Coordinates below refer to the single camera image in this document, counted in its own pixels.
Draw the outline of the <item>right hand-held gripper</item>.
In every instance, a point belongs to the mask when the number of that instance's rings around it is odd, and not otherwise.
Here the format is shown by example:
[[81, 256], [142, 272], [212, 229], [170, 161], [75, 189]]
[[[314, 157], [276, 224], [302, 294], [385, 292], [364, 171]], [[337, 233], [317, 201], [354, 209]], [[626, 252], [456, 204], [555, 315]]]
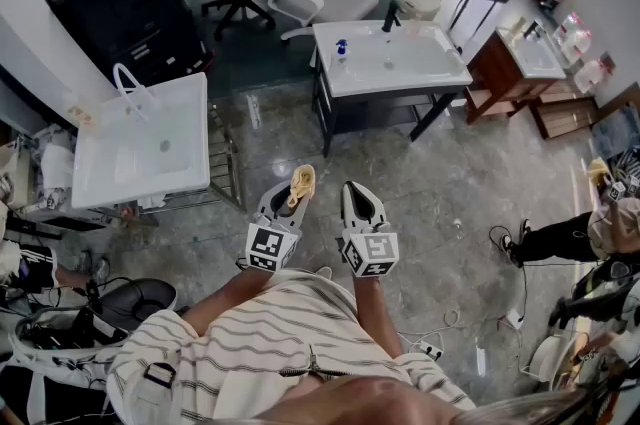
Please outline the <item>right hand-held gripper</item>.
[[[356, 278], [381, 277], [399, 261], [399, 242], [389, 230], [382, 201], [367, 187], [347, 181], [341, 191], [342, 260]], [[357, 226], [374, 226], [357, 230]]]

